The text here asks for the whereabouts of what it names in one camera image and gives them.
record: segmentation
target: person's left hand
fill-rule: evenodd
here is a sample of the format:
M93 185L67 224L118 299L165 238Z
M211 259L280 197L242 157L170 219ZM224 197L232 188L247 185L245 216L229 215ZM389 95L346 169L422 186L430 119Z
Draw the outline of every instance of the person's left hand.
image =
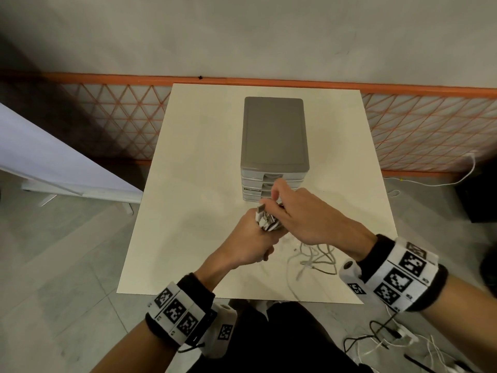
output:
M284 228L271 232L262 230L255 221L255 211L255 208L249 209L242 216L217 251L228 260L232 269L263 259L267 261L274 252L273 245L288 232Z

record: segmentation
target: gray wall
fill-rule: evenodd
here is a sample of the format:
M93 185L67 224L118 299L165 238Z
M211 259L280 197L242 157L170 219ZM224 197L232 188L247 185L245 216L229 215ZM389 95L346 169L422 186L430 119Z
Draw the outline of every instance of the gray wall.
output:
M42 71L497 87L496 12L497 0L1 0L0 35Z

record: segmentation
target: white table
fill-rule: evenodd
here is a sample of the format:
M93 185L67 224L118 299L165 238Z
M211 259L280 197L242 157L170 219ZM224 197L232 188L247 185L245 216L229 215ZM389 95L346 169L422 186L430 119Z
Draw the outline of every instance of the white table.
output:
M175 84L118 293L154 295L195 271L257 205L242 200L240 182L247 96L304 100L311 168L303 186L374 233L397 236L358 90ZM361 303L338 275L305 268L296 280L307 260L295 257L298 248L285 236L268 262L230 272L216 296ZM346 255L333 253L339 269Z

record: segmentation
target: person's right hand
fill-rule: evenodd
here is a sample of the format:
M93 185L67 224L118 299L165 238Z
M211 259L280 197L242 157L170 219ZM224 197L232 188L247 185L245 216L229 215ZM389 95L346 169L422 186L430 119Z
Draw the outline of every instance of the person's right hand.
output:
M285 207L276 203L278 198ZM261 199L265 210L281 221L295 238L307 245L335 246L356 261L363 260L376 243L364 225L326 204L305 188L292 190L284 179L274 182L271 199Z

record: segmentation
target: person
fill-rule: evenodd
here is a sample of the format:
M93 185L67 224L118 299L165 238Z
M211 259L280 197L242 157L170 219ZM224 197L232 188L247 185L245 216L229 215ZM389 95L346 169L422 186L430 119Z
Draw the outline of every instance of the person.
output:
M278 198L284 209L276 203ZM271 199L261 202L285 229L262 231L254 221L255 209L249 210L194 273L206 291L212 292L230 270L268 259L287 231L308 245L333 245L359 263L377 243L378 237L364 225L305 188L292 190L282 179L275 182ZM422 316L484 372L497 371L497 300L455 276L445 277L445 285L433 303L421 311ZM190 371L371 371L365 365L356 365L335 346L323 327L297 302L276 303L267 315L266 319L246 306L239 312L226 355L217 360L201 356ZM158 338L142 321L92 372L162 373L178 348L172 338Z

